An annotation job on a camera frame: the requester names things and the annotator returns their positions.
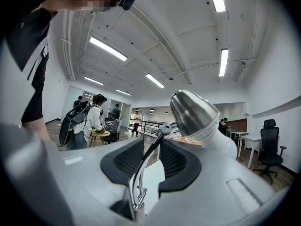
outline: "black pants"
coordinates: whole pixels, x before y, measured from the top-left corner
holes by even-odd
[[[134,133],[134,131],[135,131],[136,135],[138,135],[138,126],[139,126],[139,123],[135,123],[134,124],[134,129],[132,129],[132,132]]]

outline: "office chair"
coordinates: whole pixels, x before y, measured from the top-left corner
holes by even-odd
[[[118,131],[119,127],[119,120],[114,118],[105,118],[105,125],[106,130],[109,131],[111,134],[108,137],[104,137],[103,140],[110,144],[111,142],[116,142],[119,140],[120,131]]]
[[[275,120],[264,121],[263,128],[260,130],[262,146],[259,152],[258,160],[266,166],[265,169],[253,169],[253,171],[261,171],[261,175],[266,174],[273,184],[270,173],[275,174],[277,177],[277,172],[271,171],[270,167],[278,166],[283,163],[282,152],[286,149],[285,146],[281,146],[280,155],[277,154],[278,151],[278,136],[279,128],[276,127]]]

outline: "white long-sleeve shirt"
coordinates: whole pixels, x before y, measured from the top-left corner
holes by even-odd
[[[96,130],[103,129],[103,126],[100,124],[99,115],[100,115],[99,107],[98,106],[91,107],[87,115],[87,122],[84,120],[82,123],[74,126],[73,127],[74,133],[78,134],[81,131],[83,131],[85,140],[88,142],[91,135],[92,127],[94,127]]]

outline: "black metal railing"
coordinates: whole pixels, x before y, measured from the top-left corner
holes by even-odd
[[[151,133],[152,130],[160,128],[162,125],[168,124],[167,122],[159,121],[140,121],[138,131],[142,133]],[[134,120],[130,120],[130,127],[134,127]]]

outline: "floor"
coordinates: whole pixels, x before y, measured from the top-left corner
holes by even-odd
[[[47,129],[48,129],[48,132],[50,134],[52,141],[58,145],[58,149],[60,151],[65,151],[66,147],[61,146],[59,143],[59,132],[60,132],[60,128],[61,128],[60,125],[61,125],[60,121],[53,121],[53,122],[47,124]],[[126,139],[128,139],[129,136],[130,137],[132,136],[131,131],[126,128],[121,128],[120,132],[121,132],[121,134],[119,137],[119,141],[126,140]],[[148,150],[148,148],[151,146],[151,144],[154,142],[155,138],[141,134],[141,133],[139,133],[139,136],[144,138],[144,153],[145,153]],[[99,137],[96,138],[95,145],[96,146],[103,145],[101,142],[101,139]],[[240,162],[241,164],[243,164],[245,167],[247,167],[249,158],[250,158],[250,154],[251,154],[251,151],[242,150],[240,157],[237,158],[237,161]],[[155,152],[151,156],[150,160],[148,161],[147,167],[157,161],[157,155],[158,155],[158,150],[155,150]],[[257,168],[257,169],[264,168],[263,165],[257,165],[257,164],[258,164],[258,155],[257,155],[257,153],[254,153],[253,163],[251,164],[250,170],[253,170],[253,168]],[[272,175],[273,184],[271,185],[271,187],[274,189],[275,192],[278,192],[280,189],[285,188],[293,183],[293,176],[290,175],[289,173],[287,173],[286,171],[284,171],[283,169],[281,169],[280,167],[276,166],[276,167],[271,168],[271,170],[278,172],[277,177]],[[262,178],[264,180],[266,180],[268,183],[270,183],[270,179],[266,175],[263,175]]]

